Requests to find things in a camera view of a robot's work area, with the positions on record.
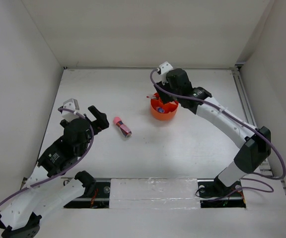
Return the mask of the pink-capped clear tube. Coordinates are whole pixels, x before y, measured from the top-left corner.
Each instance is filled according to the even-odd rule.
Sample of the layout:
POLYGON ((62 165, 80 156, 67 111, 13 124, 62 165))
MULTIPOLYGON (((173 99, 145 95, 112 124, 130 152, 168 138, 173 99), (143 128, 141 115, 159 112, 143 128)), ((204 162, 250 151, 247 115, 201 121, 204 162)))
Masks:
POLYGON ((119 117, 114 117, 113 123, 119 128, 120 132, 125 138, 129 138, 132 135, 132 131, 123 123, 119 117))

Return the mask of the red and white pen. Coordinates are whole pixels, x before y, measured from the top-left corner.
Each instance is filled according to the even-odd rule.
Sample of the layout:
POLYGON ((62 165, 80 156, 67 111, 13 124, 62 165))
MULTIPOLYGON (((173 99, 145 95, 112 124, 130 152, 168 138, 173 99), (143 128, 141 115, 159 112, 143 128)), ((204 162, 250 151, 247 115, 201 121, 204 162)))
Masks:
POLYGON ((149 98, 149 99, 158 100, 158 97, 155 96, 155 95, 147 95, 146 97, 149 98))

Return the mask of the orange round desk organizer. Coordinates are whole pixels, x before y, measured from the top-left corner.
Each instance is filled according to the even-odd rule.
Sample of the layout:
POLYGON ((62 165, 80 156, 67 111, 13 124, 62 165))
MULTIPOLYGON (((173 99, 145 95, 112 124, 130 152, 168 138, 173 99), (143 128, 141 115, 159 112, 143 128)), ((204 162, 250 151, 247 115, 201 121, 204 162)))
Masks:
POLYGON ((175 117, 179 106, 177 101, 164 104, 158 93, 154 93, 148 98, 150 99, 150 112, 155 119, 169 121, 175 117))

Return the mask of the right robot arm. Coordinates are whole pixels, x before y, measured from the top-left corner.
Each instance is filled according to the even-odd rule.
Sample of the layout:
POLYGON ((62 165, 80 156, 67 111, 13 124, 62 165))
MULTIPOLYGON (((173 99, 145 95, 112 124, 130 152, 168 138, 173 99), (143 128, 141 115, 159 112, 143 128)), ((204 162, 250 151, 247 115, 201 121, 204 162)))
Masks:
POLYGON ((167 63, 153 72, 161 77, 153 84, 162 102, 177 101, 222 131, 239 149, 233 161, 212 182, 200 185, 196 194, 200 198, 218 200, 238 192, 236 186, 240 180, 254 174, 270 155, 270 130, 244 122, 223 107, 208 90, 193 87, 187 72, 181 68, 173 68, 167 63))

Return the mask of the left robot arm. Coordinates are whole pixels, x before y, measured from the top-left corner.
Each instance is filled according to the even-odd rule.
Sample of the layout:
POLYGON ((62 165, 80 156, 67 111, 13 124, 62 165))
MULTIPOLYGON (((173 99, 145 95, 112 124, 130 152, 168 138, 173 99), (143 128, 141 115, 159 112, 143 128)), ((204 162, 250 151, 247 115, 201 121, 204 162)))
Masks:
POLYGON ((22 189, 0 202, 0 207, 10 202, 0 211, 1 237, 33 238, 46 216, 78 197, 96 193, 96 179, 87 171, 78 172, 60 190, 53 191, 56 180, 88 154, 95 135, 109 127, 105 113, 95 106, 88 110, 95 120, 81 114, 75 106, 65 104, 58 108, 63 117, 63 135, 40 156, 22 189))

